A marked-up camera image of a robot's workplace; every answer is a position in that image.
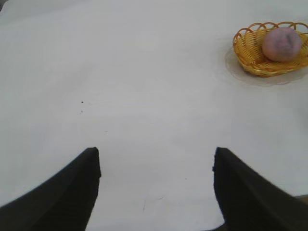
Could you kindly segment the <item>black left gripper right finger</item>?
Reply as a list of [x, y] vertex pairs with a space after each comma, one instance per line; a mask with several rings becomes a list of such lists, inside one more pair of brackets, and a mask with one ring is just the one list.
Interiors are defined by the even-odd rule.
[[214, 159], [214, 192], [224, 218], [218, 231], [306, 231], [308, 198], [294, 197], [227, 148]]

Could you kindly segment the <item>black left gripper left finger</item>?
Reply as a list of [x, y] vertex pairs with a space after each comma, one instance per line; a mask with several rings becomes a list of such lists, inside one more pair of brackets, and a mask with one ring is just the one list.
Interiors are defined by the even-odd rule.
[[84, 231], [101, 177], [99, 151], [87, 148], [47, 181], [1, 206], [2, 231]]

